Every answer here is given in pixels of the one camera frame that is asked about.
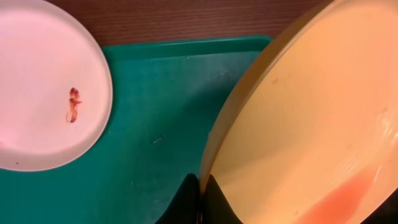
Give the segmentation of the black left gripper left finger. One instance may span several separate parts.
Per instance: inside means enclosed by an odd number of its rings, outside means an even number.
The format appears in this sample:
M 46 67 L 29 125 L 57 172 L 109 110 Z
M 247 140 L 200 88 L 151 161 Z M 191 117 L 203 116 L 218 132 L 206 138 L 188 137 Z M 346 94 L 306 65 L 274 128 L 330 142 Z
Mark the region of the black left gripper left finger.
M 166 211 L 155 224 L 196 224 L 199 183 L 195 174 L 187 174 Z

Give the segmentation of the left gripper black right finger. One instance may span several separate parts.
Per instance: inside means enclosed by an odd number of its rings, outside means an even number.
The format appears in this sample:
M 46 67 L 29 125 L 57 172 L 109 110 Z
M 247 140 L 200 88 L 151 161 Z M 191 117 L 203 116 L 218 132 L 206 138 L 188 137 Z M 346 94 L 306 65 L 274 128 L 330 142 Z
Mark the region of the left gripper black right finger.
M 210 175 L 203 194 L 204 224 L 243 224 L 233 212 L 216 179 Z

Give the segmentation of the yellow plate with stain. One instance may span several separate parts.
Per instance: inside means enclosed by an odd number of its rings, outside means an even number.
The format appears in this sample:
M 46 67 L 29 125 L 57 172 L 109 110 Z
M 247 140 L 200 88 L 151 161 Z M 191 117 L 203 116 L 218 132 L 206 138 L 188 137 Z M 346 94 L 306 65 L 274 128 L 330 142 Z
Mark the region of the yellow plate with stain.
M 246 70 L 209 133 L 243 223 L 361 223 L 397 188 L 397 1 L 310 9 Z

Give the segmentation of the white plate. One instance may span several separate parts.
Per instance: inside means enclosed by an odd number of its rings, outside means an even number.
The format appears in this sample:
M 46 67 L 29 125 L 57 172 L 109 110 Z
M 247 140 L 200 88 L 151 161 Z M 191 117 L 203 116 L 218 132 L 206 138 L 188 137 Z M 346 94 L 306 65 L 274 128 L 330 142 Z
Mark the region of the white plate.
M 87 152 L 113 102 L 97 41 L 47 1 L 1 0 L 1 168 L 49 170 Z

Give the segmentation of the blue plastic tray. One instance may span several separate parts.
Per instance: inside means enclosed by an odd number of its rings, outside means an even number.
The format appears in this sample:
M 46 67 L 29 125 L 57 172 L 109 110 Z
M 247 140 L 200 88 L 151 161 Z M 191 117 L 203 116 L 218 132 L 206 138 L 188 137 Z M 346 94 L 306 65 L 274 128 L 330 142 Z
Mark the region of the blue plastic tray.
M 215 119 L 267 36 L 103 48 L 113 108 L 98 142 L 43 172 L 1 171 L 1 223 L 154 223 L 197 174 Z

